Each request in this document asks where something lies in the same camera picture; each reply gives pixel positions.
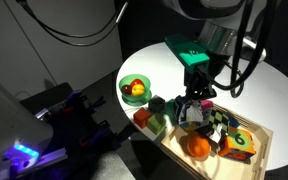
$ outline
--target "yellow fruit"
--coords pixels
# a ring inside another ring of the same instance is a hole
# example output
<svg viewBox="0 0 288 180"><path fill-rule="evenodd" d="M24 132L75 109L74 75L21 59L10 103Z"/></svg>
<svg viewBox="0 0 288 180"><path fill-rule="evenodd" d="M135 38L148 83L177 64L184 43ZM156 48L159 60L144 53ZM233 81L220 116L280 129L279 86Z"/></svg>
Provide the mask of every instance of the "yellow fruit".
<svg viewBox="0 0 288 180"><path fill-rule="evenodd" d="M144 94L145 88L142 84L136 84L132 88L132 95L133 96L140 96Z"/></svg>

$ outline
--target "colorful box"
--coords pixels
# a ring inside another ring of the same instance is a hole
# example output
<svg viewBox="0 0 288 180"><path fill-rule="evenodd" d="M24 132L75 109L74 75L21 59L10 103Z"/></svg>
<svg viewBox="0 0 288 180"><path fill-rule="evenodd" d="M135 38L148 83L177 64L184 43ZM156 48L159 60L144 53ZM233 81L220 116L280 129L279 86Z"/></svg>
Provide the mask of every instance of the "colorful box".
<svg viewBox="0 0 288 180"><path fill-rule="evenodd" d="M237 161L245 161L256 154L250 132L233 127L228 128L228 136L219 142L218 155Z"/></svg>

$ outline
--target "blue light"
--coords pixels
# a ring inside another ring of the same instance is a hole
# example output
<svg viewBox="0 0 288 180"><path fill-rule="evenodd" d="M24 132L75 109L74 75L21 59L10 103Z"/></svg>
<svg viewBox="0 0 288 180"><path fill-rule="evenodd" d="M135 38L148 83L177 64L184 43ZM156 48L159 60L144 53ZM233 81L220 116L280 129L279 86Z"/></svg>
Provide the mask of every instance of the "blue light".
<svg viewBox="0 0 288 180"><path fill-rule="evenodd" d="M33 151L32 149L27 148L27 147L25 147L25 146L23 146L23 145L20 145L20 144L14 145L14 148L15 148L16 150L19 150L19 151L21 151L21 152L23 152L23 153L25 153L25 154L28 154L28 155L30 155L30 156L33 156L33 157L37 157L37 156L39 155L38 152Z"/></svg>

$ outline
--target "red block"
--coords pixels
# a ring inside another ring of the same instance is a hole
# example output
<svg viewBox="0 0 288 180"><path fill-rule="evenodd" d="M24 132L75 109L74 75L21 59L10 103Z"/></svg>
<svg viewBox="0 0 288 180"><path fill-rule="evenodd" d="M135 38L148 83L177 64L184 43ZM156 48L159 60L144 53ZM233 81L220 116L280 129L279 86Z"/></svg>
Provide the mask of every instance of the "red block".
<svg viewBox="0 0 288 180"><path fill-rule="evenodd" d="M133 114L134 122L142 129L146 127L147 120L152 116L150 112L143 107Z"/></svg>

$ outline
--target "green block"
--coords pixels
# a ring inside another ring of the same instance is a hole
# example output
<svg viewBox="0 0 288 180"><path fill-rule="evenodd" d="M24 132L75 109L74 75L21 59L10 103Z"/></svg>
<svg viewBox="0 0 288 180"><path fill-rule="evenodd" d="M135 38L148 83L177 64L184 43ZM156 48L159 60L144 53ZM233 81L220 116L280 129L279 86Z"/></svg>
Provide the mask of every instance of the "green block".
<svg viewBox="0 0 288 180"><path fill-rule="evenodd" d="M158 135L165 128L166 121L162 115L154 114L147 120L147 128Z"/></svg>

